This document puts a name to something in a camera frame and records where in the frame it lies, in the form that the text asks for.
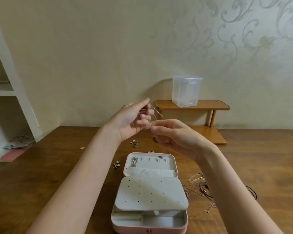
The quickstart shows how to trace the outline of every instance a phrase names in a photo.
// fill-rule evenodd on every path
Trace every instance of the jewelry box tray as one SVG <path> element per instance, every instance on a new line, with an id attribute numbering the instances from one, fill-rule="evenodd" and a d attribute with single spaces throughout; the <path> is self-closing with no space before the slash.
<path id="1" fill-rule="evenodd" d="M 134 158 L 138 158 L 135 167 Z M 186 232 L 188 200 L 178 180 L 174 156 L 130 153 L 124 175 L 111 214 L 117 233 Z"/>

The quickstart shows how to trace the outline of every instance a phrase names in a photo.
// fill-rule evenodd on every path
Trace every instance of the black cord necklace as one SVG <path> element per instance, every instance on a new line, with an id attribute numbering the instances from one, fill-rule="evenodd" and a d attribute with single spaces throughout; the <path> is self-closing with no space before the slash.
<path id="1" fill-rule="evenodd" d="M 208 189 L 207 183 L 206 182 L 201 182 L 199 184 L 200 186 L 200 191 L 202 192 L 202 194 L 204 194 L 207 198 L 213 198 L 211 195 L 208 195 L 206 193 L 206 189 Z M 250 188 L 249 186 L 245 186 L 247 188 L 247 190 L 252 194 L 252 196 L 254 197 L 255 200 L 257 200 L 257 194 L 256 192 Z"/>

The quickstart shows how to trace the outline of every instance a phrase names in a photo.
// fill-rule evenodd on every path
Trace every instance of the jewelry box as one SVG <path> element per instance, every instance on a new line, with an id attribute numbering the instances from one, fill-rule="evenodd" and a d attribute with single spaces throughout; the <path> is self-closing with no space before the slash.
<path id="1" fill-rule="evenodd" d="M 111 214 L 120 234 L 184 234 L 188 200 L 178 179 L 174 156 L 130 153 Z"/>

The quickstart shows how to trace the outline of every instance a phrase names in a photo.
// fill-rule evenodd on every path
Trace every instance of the transparent box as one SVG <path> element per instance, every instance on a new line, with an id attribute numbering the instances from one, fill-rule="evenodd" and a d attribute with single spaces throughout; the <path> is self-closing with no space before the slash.
<path id="1" fill-rule="evenodd" d="M 180 108 L 196 106 L 203 78 L 173 76 L 172 102 Z"/>

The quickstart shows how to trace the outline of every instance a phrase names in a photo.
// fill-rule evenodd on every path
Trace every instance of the hand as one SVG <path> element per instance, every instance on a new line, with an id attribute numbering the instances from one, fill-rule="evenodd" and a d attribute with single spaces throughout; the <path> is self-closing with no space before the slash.
<path id="1" fill-rule="evenodd" d="M 151 109 L 150 99 L 147 98 L 138 103 L 132 103 L 130 106 L 122 107 L 110 119 L 109 123 L 117 129 L 121 141 L 132 137 L 140 130 L 149 129 L 151 127 L 151 116 L 154 115 L 154 110 Z"/>
<path id="2" fill-rule="evenodd" d="M 215 147 L 212 142 L 179 120 L 157 120 L 152 125 L 152 136 L 162 147 L 196 162 L 202 153 Z"/>

